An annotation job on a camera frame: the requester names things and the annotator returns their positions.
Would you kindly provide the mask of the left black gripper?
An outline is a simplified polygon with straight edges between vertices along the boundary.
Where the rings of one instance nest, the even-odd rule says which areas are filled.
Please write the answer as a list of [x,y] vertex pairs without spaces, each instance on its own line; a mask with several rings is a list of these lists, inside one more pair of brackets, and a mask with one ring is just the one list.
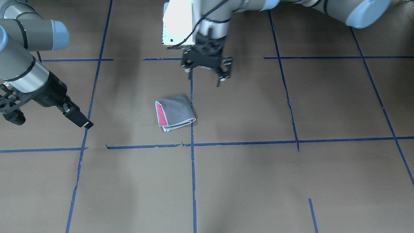
[[200,66],[212,69],[218,75],[217,87],[220,83],[231,78],[232,57],[222,57],[226,36],[218,39],[196,34],[195,46],[184,50],[181,67],[188,74],[188,80],[192,80],[193,69]]

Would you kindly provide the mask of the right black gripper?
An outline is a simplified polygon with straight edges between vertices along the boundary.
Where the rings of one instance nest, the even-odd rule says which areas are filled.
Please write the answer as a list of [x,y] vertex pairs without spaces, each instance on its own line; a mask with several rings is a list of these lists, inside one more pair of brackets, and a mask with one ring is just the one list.
[[23,93],[7,83],[1,84],[1,108],[0,112],[6,121],[15,125],[22,125],[26,118],[21,107],[30,101],[37,102],[43,107],[56,106],[62,111],[63,116],[80,128],[90,129],[94,125],[81,111],[70,101],[67,95],[68,88],[56,75],[50,73],[46,83],[38,90]]

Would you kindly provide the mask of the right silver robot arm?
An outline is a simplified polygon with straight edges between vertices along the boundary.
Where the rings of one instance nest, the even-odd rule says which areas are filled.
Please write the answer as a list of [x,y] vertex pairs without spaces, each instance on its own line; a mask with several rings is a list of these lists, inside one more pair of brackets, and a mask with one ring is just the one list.
[[43,107],[56,106],[77,126],[91,128],[93,123],[67,95],[66,84],[43,65],[39,55],[32,54],[66,49],[70,43],[66,25],[44,19],[23,1],[2,0],[0,31],[1,115],[5,120],[24,124],[20,108],[34,101]]

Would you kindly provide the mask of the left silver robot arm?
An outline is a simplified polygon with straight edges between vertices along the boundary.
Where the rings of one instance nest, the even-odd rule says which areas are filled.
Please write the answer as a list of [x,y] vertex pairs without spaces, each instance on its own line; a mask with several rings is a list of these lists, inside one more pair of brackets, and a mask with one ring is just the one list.
[[366,28],[391,6],[390,0],[201,0],[201,16],[191,28],[195,44],[176,47],[182,50],[180,66],[191,73],[195,68],[213,71],[217,85],[231,78],[232,57],[223,57],[232,16],[247,11],[283,9],[313,10],[351,28]]

